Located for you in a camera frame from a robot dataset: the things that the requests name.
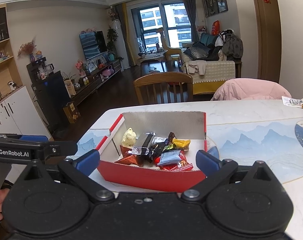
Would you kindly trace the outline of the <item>small paper packet on table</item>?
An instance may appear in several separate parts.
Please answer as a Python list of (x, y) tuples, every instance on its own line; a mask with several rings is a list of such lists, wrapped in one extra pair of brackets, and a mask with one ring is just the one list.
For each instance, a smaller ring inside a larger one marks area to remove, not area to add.
[(285, 106), (297, 107), (303, 109), (303, 99), (293, 99), (286, 96), (282, 96), (282, 103)]

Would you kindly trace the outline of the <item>flat screen television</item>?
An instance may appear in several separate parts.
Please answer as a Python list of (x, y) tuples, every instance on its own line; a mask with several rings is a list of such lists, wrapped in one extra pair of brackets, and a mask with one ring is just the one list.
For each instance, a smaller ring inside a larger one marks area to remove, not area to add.
[(82, 31), (79, 34), (83, 53), (86, 60), (92, 59), (107, 51), (104, 34), (102, 31)]

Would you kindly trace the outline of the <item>silver foil snack pack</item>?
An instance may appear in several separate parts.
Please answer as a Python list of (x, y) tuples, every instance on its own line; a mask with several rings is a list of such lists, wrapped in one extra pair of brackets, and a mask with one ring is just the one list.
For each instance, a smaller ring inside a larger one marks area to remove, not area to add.
[(149, 149), (151, 148), (154, 138), (155, 133), (142, 133), (133, 145), (132, 154), (141, 156), (147, 155), (149, 153)]

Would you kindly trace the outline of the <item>copper brown snack bag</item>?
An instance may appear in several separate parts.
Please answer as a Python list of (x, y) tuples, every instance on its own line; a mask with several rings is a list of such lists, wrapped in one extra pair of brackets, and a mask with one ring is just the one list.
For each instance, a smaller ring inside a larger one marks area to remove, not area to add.
[(132, 154), (132, 149), (124, 146), (120, 146), (122, 156), (115, 163), (123, 165), (136, 165), (138, 167), (143, 166), (143, 159), (139, 155)]

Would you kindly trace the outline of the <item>blue mountain table mat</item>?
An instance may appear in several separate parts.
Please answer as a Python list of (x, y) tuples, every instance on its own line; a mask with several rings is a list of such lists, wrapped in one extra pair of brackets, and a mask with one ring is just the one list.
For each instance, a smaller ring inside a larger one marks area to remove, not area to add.
[[(96, 149), (109, 128), (90, 128), (78, 142), (77, 155)], [(207, 150), (218, 150), (219, 159), (239, 165), (257, 160), (267, 163), (282, 183), (303, 177), (303, 119), (207, 124)]]

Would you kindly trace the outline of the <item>dark triangular chocolate packet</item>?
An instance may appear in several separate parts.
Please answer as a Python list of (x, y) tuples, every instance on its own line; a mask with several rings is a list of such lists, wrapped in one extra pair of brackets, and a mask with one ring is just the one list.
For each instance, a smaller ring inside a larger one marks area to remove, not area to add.
[(169, 136), (168, 136), (168, 143), (172, 144), (173, 143), (173, 139), (175, 139), (176, 136), (173, 132), (170, 132)]

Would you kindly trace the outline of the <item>dark tv console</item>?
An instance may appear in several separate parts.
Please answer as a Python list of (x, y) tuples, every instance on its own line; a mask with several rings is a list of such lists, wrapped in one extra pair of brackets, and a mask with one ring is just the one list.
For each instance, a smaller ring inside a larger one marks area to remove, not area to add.
[(83, 85), (79, 90), (77, 90), (76, 94), (71, 97), (70, 101), (73, 101), (76, 106), (79, 105), (89, 95), (96, 92), (103, 84), (120, 71), (120, 60), (110, 61), (106, 63), (103, 68), (94, 70), (91, 75), (88, 76), (89, 83)]

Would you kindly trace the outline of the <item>cream yellow snack bag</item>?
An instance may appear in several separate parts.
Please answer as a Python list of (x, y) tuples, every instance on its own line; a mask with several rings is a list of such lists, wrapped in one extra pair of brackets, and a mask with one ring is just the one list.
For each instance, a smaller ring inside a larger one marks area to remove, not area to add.
[(133, 148), (137, 141), (137, 135), (132, 128), (128, 128), (124, 133), (121, 141), (121, 145), (126, 148)]

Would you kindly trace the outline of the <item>yellow snack packet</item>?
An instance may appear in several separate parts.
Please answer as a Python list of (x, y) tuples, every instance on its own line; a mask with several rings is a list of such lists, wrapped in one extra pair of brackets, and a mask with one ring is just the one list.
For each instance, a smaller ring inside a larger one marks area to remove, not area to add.
[(183, 140), (183, 139), (177, 139), (173, 138), (172, 143), (175, 145), (175, 148), (178, 150), (189, 150), (190, 140)]

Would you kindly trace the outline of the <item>green white small candy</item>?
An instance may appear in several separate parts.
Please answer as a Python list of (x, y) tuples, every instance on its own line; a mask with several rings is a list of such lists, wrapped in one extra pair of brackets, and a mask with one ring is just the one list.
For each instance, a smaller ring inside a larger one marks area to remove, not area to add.
[(172, 151), (175, 149), (176, 149), (175, 144), (168, 144), (168, 145), (164, 146), (163, 152), (168, 152), (168, 151)]

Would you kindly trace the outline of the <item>light blue snack packet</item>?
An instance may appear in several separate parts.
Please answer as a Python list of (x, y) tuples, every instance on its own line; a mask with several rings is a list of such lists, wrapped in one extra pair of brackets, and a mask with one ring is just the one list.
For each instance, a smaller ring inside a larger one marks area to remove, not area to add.
[(183, 153), (179, 150), (164, 152), (162, 155), (160, 155), (157, 166), (178, 164), (180, 161), (182, 161), (182, 157)]

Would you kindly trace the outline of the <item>red cardboard box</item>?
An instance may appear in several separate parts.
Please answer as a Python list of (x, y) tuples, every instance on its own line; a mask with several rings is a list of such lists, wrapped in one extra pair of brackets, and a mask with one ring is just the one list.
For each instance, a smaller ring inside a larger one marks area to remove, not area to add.
[(112, 191), (183, 192), (206, 177), (196, 165), (207, 150), (205, 112), (124, 112), (109, 132), (96, 147), (97, 169)]

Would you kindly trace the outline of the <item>sofa with clothes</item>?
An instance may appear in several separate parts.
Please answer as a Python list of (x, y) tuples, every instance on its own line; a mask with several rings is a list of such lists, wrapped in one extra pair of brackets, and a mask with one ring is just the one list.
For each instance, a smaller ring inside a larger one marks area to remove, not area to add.
[(226, 81), (241, 77), (243, 41), (234, 30), (203, 33), (182, 52), (182, 71), (193, 79), (193, 93), (213, 94)]

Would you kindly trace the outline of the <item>red snack bag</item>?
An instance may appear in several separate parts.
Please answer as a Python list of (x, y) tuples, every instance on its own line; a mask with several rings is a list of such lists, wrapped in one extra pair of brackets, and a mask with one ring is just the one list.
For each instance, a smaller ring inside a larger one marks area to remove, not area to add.
[(189, 163), (187, 161), (184, 150), (179, 150), (179, 151), (181, 151), (183, 153), (183, 157), (182, 157), (182, 161), (180, 161), (178, 164), (166, 165), (166, 166), (157, 166), (157, 162), (159, 161), (160, 157), (156, 158), (154, 160), (154, 163), (161, 170), (165, 170), (165, 171), (170, 171), (170, 172), (191, 171), (193, 169), (193, 164)]

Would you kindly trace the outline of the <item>black snack packet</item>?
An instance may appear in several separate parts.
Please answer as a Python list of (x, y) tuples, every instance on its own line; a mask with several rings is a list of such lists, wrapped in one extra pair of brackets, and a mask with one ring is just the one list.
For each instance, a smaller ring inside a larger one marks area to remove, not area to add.
[(152, 163), (156, 158), (158, 158), (162, 154), (164, 146), (166, 146), (165, 142), (158, 142), (152, 145), (149, 153), (147, 154), (147, 161)]

